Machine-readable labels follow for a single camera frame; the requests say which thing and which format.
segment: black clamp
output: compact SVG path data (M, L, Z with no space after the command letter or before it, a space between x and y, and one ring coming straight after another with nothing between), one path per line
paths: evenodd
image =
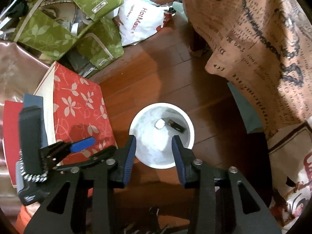
M124 148L110 146L77 164L62 165L49 172L42 183L27 182L19 197L41 195L41 206L24 234L85 233L88 190L92 194L92 233L114 233L113 189L129 182L136 139L129 136Z
M281 234L271 212L237 168L212 168L184 148L179 136L172 138L172 152L180 183L195 189L188 233Z

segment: plastic bag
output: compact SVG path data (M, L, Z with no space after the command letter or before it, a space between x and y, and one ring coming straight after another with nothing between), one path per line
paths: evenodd
M124 0L116 18L122 46L136 44L161 30L171 18L166 9L142 0Z

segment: brown leather surface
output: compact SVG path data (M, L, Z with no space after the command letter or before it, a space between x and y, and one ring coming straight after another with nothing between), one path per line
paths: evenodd
M48 69L16 43L0 41L0 207L12 222L21 202L12 187L2 147L4 101L22 102L24 93L33 94Z

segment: clutter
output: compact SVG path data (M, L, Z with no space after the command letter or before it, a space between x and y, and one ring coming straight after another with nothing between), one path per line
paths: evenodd
M5 101L14 101L18 105L21 105L24 93L33 94L49 68L46 64L31 56L16 43L4 40L0 40L0 61L0 103L2 106L2 108L0 109L0 135L2 135L4 133L2 121L5 118ZM9 117L8 122L13 122L13 119ZM10 133L10 138L10 140L14 140L16 142L18 138L18 130L16 130L14 134ZM7 149L9 150L8 152L11 153L10 146L8 146L5 150ZM13 149L15 149L16 151L12 152L12 154L17 157L19 149L12 148L12 150ZM0 146L0 194L2 195L2 205L10 205L9 210L3 208L2 205L1 207L4 213L10 212L10 214L12 215L17 215L20 211L21 205L19 199L16 196L16 190L12 187L12 185L14 185L15 183L15 178L13 178L13 176L15 176L14 161L9 161L6 163L6 160L12 158L12 156L10 156L8 152L6 152L5 159L3 149Z
M69 68L71 71L85 78L90 78L99 71L86 56L78 52L76 47L69 50L59 62L66 68Z
M96 21L121 3L122 0L34 0L12 39L58 60Z
M282 128L268 141L274 187L270 210L283 234L294 224L311 198L310 121Z
M25 0L14 0L0 14L0 39L10 40L19 22L19 17L26 15L28 5Z
M180 131L174 128L175 124L181 127ZM174 135L180 136L184 147L192 149L194 145L194 127L190 118L183 110L168 103L143 108L133 119L129 134L137 139L135 156L145 165L156 169L175 166L171 150Z
M142 0L124 0L116 17L122 46L136 44L160 31L171 18L165 9Z

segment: wooden floor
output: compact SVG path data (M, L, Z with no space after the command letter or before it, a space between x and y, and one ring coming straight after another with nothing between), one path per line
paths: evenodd
M93 79L101 82L117 144L124 146L132 119L143 107L171 103L194 124L197 158L219 168L236 166L264 189L270 180L264 135L246 134L227 80L204 69L211 52L191 57L188 33L188 24L176 15L154 36L125 48L123 57ZM188 223L183 219L189 217L192 194L179 185L175 168L155 170L138 160L128 187L116 191L124 222L138 222L150 207L159 206L161 225L173 226Z

